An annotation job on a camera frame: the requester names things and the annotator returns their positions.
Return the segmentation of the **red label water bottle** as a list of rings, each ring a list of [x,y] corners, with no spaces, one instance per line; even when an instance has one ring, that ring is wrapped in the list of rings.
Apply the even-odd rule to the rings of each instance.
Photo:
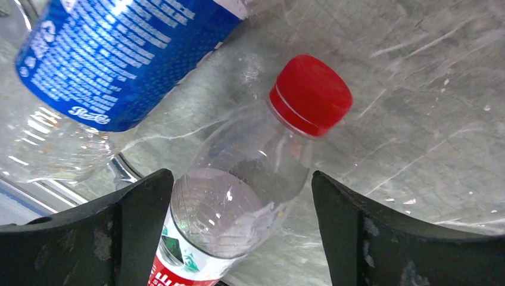
[[[315,140],[349,112],[348,86],[311,55],[264,101],[214,131],[174,183],[149,285],[215,285],[277,230],[304,188]]]

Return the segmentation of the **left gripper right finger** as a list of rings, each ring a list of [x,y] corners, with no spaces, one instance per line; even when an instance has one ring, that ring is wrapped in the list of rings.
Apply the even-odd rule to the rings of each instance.
[[[503,285],[504,237],[400,213],[329,175],[311,180],[333,285]]]

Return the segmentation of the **blue cap bottle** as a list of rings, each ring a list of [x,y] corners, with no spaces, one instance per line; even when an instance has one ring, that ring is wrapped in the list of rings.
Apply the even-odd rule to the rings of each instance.
[[[108,163],[253,1],[1,2],[1,174],[80,181]]]

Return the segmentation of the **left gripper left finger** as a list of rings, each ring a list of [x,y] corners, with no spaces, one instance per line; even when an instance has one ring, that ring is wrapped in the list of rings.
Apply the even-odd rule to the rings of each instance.
[[[1,284],[147,285],[173,184],[160,169],[72,209],[1,226]]]

